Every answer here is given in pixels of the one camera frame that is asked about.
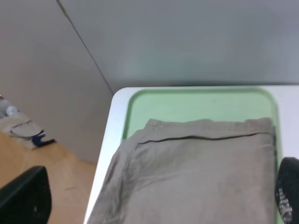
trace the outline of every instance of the folded cloth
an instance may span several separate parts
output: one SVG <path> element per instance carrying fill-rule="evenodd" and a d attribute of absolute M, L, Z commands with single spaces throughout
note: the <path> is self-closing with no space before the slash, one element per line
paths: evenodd
<path fill-rule="evenodd" d="M 112 158 L 88 224 L 273 224 L 268 118 L 150 120 Z"/>

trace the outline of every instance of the white desk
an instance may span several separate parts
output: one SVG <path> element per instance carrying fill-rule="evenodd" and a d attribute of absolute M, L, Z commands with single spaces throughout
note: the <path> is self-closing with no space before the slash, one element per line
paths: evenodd
<path fill-rule="evenodd" d="M 248 88 L 252 86 L 234 86 L 233 88 Z M 299 158 L 299 85 L 289 86 L 256 86 L 270 92 L 278 105 L 279 127 L 281 136 L 282 156 Z M 186 87 L 163 87 L 178 89 Z M 194 88 L 225 88 L 225 87 L 194 87 Z M 85 214 L 84 224 L 93 210 L 98 198 L 106 171 L 111 158 L 121 143 L 122 132 L 130 98 L 144 89 L 161 89 L 161 87 L 130 87 L 119 90 L 113 97 L 107 120 L 103 143 L 97 169 L 94 175 L 89 202 Z"/>

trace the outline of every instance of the wooden floor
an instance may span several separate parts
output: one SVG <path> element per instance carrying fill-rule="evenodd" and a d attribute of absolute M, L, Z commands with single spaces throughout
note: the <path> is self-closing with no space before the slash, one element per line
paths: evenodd
<path fill-rule="evenodd" d="M 82 224 L 96 169 L 57 143 L 27 149 L 0 132 L 0 187 L 34 165 L 47 168 L 52 193 L 48 224 Z"/>

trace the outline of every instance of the green tray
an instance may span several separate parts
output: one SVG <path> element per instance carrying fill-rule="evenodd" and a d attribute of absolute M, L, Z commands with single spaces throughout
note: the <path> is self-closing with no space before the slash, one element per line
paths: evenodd
<path fill-rule="evenodd" d="M 244 121 L 271 118 L 276 127 L 277 163 L 281 147 L 276 103 L 259 88 L 179 88 L 141 90 L 128 103 L 123 139 L 143 129 L 149 119 L 186 122 L 198 119 Z M 283 224 L 278 213 L 277 224 Z"/>

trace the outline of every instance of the white table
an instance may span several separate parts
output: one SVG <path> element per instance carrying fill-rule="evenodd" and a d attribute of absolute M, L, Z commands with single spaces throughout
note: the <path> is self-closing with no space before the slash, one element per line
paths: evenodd
<path fill-rule="evenodd" d="M 233 88 L 248 87 L 252 86 L 234 86 Z M 299 134 L 297 134 L 299 133 L 299 85 L 272 85 L 256 87 L 263 88 L 270 92 L 278 105 L 282 156 L 293 156 L 299 158 L 299 147 L 297 146 L 297 139 L 299 139 Z M 186 87 L 163 87 L 163 89 L 165 88 L 179 89 Z M 227 86 L 194 88 L 227 88 Z M 87 220 L 93 210 L 93 206 L 98 198 L 111 158 L 121 143 L 128 102 L 136 92 L 144 89 L 161 89 L 161 87 L 124 88 L 119 90 L 112 99 L 84 224 L 87 223 Z"/>

